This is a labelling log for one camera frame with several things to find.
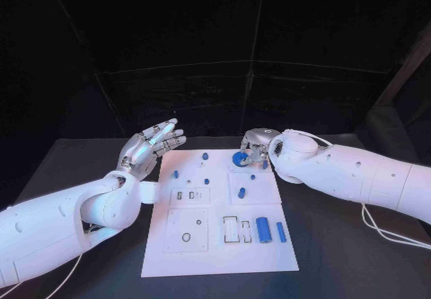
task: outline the white cable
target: white cable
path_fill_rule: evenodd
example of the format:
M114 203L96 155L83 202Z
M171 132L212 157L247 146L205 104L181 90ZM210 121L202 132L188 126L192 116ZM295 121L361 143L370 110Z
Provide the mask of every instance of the white cable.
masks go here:
M15 287L0 296L0 299L21 286L22 282L15 285Z
M371 225L371 224L367 222L367 217L365 217L364 211L367 211L368 217L371 218L371 222L374 223L374 225ZM375 219L374 219L374 217L371 216L371 212L368 211L368 209L367 209L367 205L365 205L365 204L362 204L362 220L364 220L364 223L365 223L372 229L375 229L375 230L380 232L381 236L383 236L387 240L390 240L390 241L393 241L393 242L397 242L397 243L407 244L407 245L419 246L419 247L423 247L423 248L431 250L431 245L430 245L430 244L423 243L423 242L420 242L420 241L417 241L417 240L414 240L414 239L410 239L408 237L404 237L403 235L396 234L394 232L388 232L387 230L380 229L380 227L378 227L378 225L377 225L377 223L375 223ZM396 237L398 237L398 238L401 238L401 239L404 239L404 240L408 240L410 242L406 242L406 241L397 240L397 239L394 239L394 238L390 238L390 237L387 237L387 236L384 235L384 233L387 233L387 234L390 234L390 235L394 235Z
M292 132L296 132L296 133L299 133L299 134L303 134L303 135L306 135L306 136L309 136L309 137L312 137L312 138L316 138L316 139L319 139L321 141L323 141L329 146L334 145L334 144L332 144L329 141L326 141L323 138L318 137L316 135L313 135L313 134L310 134L310 133L308 133L308 132L305 132L305 131L297 131L297 130L293 130L293 129L287 129L286 131L292 131Z
M81 260L81 256L78 257L75 266L74 266L74 268L73 268L73 270L71 270L71 272L70 272L70 275L65 277L64 282L61 283L61 285L60 285L60 286L57 287L57 289L54 290L52 294L51 294L45 299L50 299L50 298L52 297L52 295L57 293L57 291L61 289L61 287L64 286L65 282L68 281L68 279L70 279L70 277L71 277L71 275L73 275L73 273L74 273L74 271L75 271L75 268L77 268L77 266L78 266L78 263L80 263L80 260Z

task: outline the gray table surface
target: gray table surface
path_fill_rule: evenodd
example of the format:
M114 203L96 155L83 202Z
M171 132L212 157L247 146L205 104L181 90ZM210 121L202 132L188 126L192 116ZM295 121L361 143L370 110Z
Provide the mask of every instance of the gray table surface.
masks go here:
M325 138L362 148L355 135ZM179 150L238 148L241 140L189 138ZM126 141L58 140L16 202L103 178ZM158 180L159 170L161 163L146 180ZM142 205L132 227L84 254L54 298L430 298L431 251L387 241L362 223L361 204L279 177L277 185L299 272L142 278L153 210ZM371 212L383 228L431 242L413 217L380 207ZM11 298L45 298L74 263L25 282Z

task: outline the white robotic arm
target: white robotic arm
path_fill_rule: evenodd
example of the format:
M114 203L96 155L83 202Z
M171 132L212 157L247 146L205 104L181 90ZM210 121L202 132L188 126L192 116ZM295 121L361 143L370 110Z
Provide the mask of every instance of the white robotic arm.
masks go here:
M133 136L104 179L0 212L0 288L54 270L133 224L142 202L159 198L159 183L142 180L158 157L186 142L176 123L172 119ZM88 230L83 221L93 224Z
M253 129L243 148L250 143L259 153L244 158L240 166L254 162L251 157L266 154L266 148L286 181L305 183L341 199L394 209L431 224L431 168L325 140L328 147L319 146L312 137L321 139L302 131L280 134L266 128Z

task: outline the blue block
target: blue block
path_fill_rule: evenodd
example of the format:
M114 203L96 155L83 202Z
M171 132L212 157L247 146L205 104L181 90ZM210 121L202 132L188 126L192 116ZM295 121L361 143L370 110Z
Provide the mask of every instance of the blue block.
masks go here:
M277 228L279 228L279 234L280 234L280 241L282 241L282 243L286 243L286 234L285 234L282 222L277 222Z
M234 154L234 157L233 157L233 162L234 164L238 166L238 167L246 167L247 165L241 165L240 162L248 157L248 154L247 153L243 153L241 151L238 151L236 154Z
M240 189L238 197L244 198L246 197L246 188Z
M260 241L260 243L273 242L270 224L269 224L269 218L267 217L260 217L257 219L257 226L259 226L259 241Z

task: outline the white board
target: white board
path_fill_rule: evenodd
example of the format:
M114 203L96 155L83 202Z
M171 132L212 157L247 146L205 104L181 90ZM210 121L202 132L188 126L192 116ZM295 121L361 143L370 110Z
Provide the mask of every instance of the white board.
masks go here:
M142 277L299 270L272 166L263 169L263 163L257 163L237 167L236 152L208 149L163 155L162 191L153 209ZM210 154L208 160L202 160L204 153ZM240 185L247 188L246 202L238 198ZM273 242L267 244L259 242L260 217L267 217L270 223ZM280 241L277 222L283 223L286 243ZM240 242L227 243L225 233L228 240Z

